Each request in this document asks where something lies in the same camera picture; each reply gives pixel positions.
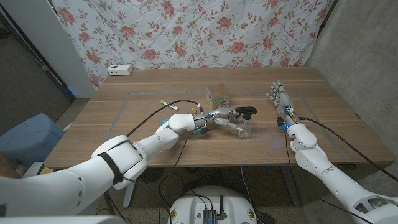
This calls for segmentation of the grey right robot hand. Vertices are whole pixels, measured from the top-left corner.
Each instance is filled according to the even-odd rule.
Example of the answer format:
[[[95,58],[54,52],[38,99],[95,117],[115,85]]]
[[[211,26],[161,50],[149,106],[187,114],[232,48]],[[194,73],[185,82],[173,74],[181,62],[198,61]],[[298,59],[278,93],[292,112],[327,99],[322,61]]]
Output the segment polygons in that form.
[[[266,96],[275,105],[276,111],[288,126],[300,123],[300,119],[294,110],[294,103],[287,94],[280,80],[273,82],[270,86],[271,93]]]

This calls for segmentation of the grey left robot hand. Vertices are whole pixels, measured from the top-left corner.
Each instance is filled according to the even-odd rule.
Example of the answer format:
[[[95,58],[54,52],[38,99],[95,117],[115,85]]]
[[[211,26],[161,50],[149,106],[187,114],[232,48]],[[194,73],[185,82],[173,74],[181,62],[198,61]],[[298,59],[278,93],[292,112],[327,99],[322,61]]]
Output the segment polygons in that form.
[[[229,126],[244,131],[244,119],[247,114],[246,107],[218,108],[208,113],[200,113],[193,116],[194,127],[200,131],[208,131],[211,124],[218,126]]]

